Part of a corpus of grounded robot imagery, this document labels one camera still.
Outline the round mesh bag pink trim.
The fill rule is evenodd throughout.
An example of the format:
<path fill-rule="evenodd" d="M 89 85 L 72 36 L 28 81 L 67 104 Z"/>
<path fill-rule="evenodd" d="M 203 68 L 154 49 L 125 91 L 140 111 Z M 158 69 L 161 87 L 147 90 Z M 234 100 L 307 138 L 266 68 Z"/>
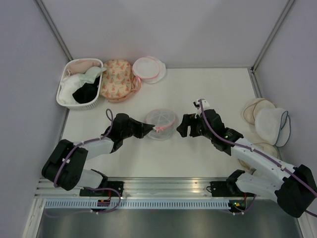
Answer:
<path fill-rule="evenodd" d="M 148 133 L 149 138 L 166 140 L 176 131 L 178 118 L 175 112 L 170 109 L 156 109 L 146 115 L 145 123 L 154 125 L 153 130 Z"/>

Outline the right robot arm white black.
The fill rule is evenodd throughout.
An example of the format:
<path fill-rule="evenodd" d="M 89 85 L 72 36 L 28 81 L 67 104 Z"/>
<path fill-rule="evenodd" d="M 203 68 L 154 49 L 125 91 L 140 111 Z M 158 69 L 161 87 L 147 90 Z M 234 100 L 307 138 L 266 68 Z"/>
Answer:
<path fill-rule="evenodd" d="M 317 185 L 307 166 L 296 167 L 255 148 L 241 133 L 226 127 L 213 109 L 184 114 L 177 131 L 182 137 L 209 139 L 217 150 L 244 161 L 264 175 L 259 178 L 236 170 L 226 180 L 226 190 L 232 196 L 245 192 L 266 197 L 295 218 L 301 217 L 317 197 Z"/>

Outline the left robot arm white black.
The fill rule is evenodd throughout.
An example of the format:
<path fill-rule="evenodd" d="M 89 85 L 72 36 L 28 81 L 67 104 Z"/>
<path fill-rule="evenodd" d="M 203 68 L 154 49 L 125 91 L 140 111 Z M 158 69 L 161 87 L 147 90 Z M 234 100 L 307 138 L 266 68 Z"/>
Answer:
<path fill-rule="evenodd" d="M 54 187 L 66 191 L 75 187 L 90 189 L 96 196 L 104 196 L 108 191 L 107 177 L 97 170 L 86 170 L 86 161 L 100 155 L 116 152 L 123 141 L 130 137 L 144 138 L 156 126 L 137 121 L 129 115 L 119 113 L 116 116 L 106 110 L 110 126 L 97 138 L 71 142 L 60 140 L 42 168 L 42 176 L 51 181 Z"/>

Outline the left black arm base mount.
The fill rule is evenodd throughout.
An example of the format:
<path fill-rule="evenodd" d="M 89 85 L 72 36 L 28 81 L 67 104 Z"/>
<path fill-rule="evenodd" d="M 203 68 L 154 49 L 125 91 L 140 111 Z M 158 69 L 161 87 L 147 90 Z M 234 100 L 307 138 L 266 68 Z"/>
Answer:
<path fill-rule="evenodd" d="M 109 181 L 97 170 L 84 170 L 77 186 L 81 197 L 121 197 L 124 191 L 123 181 Z"/>

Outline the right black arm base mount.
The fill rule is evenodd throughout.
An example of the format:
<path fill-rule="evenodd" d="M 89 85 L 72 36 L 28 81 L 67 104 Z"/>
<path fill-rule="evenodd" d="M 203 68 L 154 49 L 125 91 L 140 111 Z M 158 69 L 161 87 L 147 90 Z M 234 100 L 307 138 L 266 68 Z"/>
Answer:
<path fill-rule="evenodd" d="M 222 181 L 211 181 L 209 189 L 213 197 L 244 197 L 242 192 L 236 185 L 236 181 L 240 175 L 244 174 L 243 170 L 234 171 L 228 178 Z"/>

